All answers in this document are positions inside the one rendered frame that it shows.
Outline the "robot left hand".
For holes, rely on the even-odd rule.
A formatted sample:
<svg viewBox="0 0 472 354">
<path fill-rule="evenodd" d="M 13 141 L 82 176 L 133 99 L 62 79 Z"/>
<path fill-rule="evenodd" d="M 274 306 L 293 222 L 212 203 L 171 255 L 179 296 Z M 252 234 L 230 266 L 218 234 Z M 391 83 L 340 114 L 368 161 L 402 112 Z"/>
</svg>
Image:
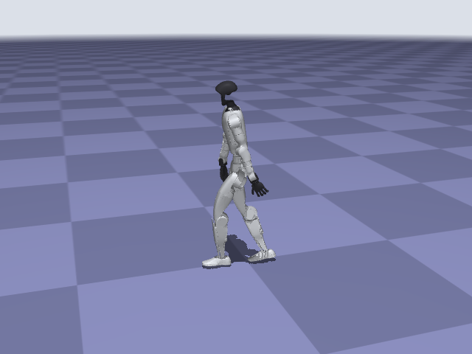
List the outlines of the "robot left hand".
<svg viewBox="0 0 472 354">
<path fill-rule="evenodd" d="M 255 176 L 256 176 L 257 179 L 254 180 L 254 181 L 250 181 L 250 180 L 249 180 L 250 183 L 252 184 L 252 186 L 251 186 L 251 187 L 252 187 L 251 193 L 252 193 L 252 195 L 253 195 L 253 194 L 254 194 L 254 191 L 255 191 L 256 194 L 257 194 L 257 196 L 260 197 L 260 195 L 261 195 L 261 196 L 263 196 L 263 194 L 265 195 L 266 192 L 268 192 L 268 190 L 264 187 L 264 185 L 263 185 L 261 182 L 259 182 L 259 178 L 257 177 L 257 174 L 256 174 L 256 173 L 254 173 L 254 174 L 255 174 Z M 248 177 L 248 178 L 249 178 L 249 177 Z M 264 192 L 264 190 L 265 190 L 266 192 Z M 262 191 L 262 192 L 261 192 L 261 191 Z M 259 192 L 260 195 L 258 194 L 258 192 Z M 262 193 L 263 193 L 263 194 L 262 194 Z"/>
</svg>

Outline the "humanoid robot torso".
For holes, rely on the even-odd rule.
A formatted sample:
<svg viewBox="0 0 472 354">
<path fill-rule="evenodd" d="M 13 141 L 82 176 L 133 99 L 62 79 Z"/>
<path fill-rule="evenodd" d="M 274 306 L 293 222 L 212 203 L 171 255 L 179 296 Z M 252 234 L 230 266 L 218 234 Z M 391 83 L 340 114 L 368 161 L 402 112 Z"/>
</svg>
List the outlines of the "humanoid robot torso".
<svg viewBox="0 0 472 354">
<path fill-rule="evenodd" d="M 223 110 L 223 114 L 222 114 L 222 128 L 223 128 L 223 131 L 224 131 L 225 136 L 226 136 L 226 141 L 228 143 L 229 150 L 230 150 L 231 154 L 233 154 L 233 160 L 231 162 L 230 170 L 231 170 L 231 173 L 232 172 L 237 172 L 239 169 L 241 169 L 242 171 L 245 172 L 245 168 L 243 168 L 243 164 L 240 161 L 241 156 L 238 156 L 235 153 L 235 148 L 238 146 L 238 143 L 235 141 L 234 135 L 232 134 L 232 131 L 229 128 L 229 125 L 228 125 L 228 117 L 233 115 L 233 114 L 237 114 L 237 116 L 240 117 L 243 133 L 244 133 L 244 136 L 245 136 L 245 139 L 246 139 L 246 144 L 247 144 L 246 126 L 245 126 L 245 122 L 244 122 L 244 118 L 243 118 L 243 113 L 242 113 L 241 109 L 238 110 L 238 111 L 234 111 L 232 108 L 228 108 L 228 110 L 230 110 L 230 111 L 225 112 L 226 109 L 227 109 L 227 107 Z M 248 147 L 248 144 L 247 144 L 247 147 Z M 245 177 L 247 177 L 246 174 L 245 174 Z"/>
</svg>

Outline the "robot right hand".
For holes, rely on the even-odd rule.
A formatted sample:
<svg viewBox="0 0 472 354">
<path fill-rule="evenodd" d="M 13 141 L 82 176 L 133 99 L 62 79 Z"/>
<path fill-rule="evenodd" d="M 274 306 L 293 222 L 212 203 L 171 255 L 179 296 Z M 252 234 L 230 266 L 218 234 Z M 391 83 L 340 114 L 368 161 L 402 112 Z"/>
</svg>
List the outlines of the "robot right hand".
<svg viewBox="0 0 472 354">
<path fill-rule="evenodd" d="M 222 181 L 224 182 L 226 180 L 226 178 L 229 176 L 229 174 L 227 173 L 228 170 L 226 168 L 227 162 L 223 163 L 223 159 L 219 159 L 219 165 L 221 166 L 221 168 L 220 168 L 220 177 L 221 177 Z"/>
</svg>

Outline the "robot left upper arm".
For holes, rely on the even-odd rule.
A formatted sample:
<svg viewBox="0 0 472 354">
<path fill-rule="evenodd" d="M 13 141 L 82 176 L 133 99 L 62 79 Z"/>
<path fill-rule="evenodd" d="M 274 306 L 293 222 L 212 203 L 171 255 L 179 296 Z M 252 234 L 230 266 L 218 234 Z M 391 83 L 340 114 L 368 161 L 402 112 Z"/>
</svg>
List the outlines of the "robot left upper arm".
<svg viewBox="0 0 472 354">
<path fill-rule="evenodd" d="M 234 135 L 235 141 L 238 143 L 238 146 L 235 148 L 235 153 L 238 156 L 241 156 L 239 154 L 239 149 L 241 147 L 245 147 L 248 150 L 247 144 L 246 144 L 246 139 L 243 133 L 242 129 L 242 124 L 240 121 L 240 117 L 237 116 L 237 114 L 233 114 L 228 117 L 228 125 L 229 128 L 232 131 L 232 134 Z"/>
</svg>

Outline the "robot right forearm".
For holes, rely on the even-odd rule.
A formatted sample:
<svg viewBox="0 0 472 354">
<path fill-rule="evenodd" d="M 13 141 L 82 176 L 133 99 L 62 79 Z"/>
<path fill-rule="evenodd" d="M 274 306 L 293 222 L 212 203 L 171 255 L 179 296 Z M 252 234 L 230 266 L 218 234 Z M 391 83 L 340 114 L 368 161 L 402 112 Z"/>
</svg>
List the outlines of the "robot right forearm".
<svg viewBox="0 0 472 354">
<path fill-rule="evenodd" d="M 219 159 L 223 159 L 223 163 L 226 163 L 228 155 L 229 155 L 229 146 L 228 146 L 228 143 L 223 138 L 222 148 L 221 148 L 221 151 L 220 151 L 220 156 L 218 158 L 218 162 L 219 162 Z"/>
</svg>

